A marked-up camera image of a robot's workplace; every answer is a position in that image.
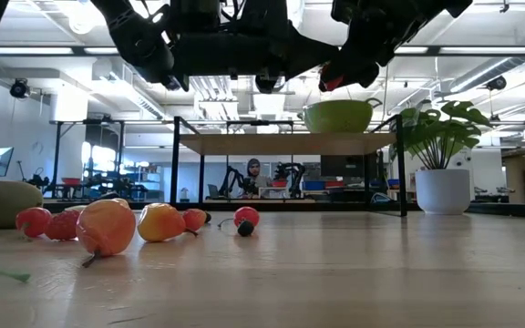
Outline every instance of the toy tomato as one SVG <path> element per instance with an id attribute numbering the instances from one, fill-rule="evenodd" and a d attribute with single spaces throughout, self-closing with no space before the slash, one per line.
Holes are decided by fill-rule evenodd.
<path id="1" fill-rule="evenodd" d="M 22 210 L 15 216 L 15 227 L 22 231 L 25 236 L 35 238 L 44 233 L 51 220 L 52 213 L 49 210 L 31 208 Z"/>

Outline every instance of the ceiling duct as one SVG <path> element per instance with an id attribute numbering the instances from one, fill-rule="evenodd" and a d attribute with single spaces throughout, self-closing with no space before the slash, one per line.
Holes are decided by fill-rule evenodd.
<path id="1" fill-rule="evenodd" d="M 525 45 L 525 39 L 519 42 L 519 44 Z M 452 94 L 465 92 L 473 87 L 485 84 L 523 64 L 525 64 L 525 56 L 490 59 L 473 68 L 463 76 L 453 80 L 449 90 Z"/>

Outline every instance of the green leaf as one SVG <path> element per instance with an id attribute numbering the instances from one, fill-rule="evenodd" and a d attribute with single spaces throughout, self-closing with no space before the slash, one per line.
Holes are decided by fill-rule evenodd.
<path id="1" fill-rule="evenodd" d="M 490 127 L 489 119 L 486 118 L 478 109 L 472 108 L 473 103 L 470 101 L 457 102 L 451 101 L 445 104 L 441 111 L 452 118 L 463 118 L 467 122 L 473 122 Z"/>

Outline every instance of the green stick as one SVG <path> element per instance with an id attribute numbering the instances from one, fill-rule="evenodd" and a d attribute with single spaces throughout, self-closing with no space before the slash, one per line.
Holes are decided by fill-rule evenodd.
<path id="1" fill-rule="evenodd" d="M 10 273 L 10 272 L 4 272 L 0 270 L 0 276 L 15 279 L 20 282 L 27 282 L 31 275 L 28 273 Z"/>

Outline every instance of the ceiling light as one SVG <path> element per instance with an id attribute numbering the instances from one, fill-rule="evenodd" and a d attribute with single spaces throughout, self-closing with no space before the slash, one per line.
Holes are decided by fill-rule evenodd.
<path id="1" fill-rule="evenodd" d="M 125 146 L 126 149 L 158 149 L 160 146 Z"/>
<path id="2" fill-rule="evenodd" d="M 90 55 L 118 55 L 118 50 L 113 46 L 86 47 L 84 51 Z"/>
<path id="3" fill-rule="evenodd" d="M 428 51 L 428 46 L 400 46 L 395 54 L 424 54 Z"/>
<path id="4" fill-rule="evenodd" d="M 72 55 L 69 47 L 0 46 L 0 55 Z"/>
<path id="5" fill-rule="evenodd" d="M 525 46 L 443 46 L 441 54 L 525 55 Z"/>

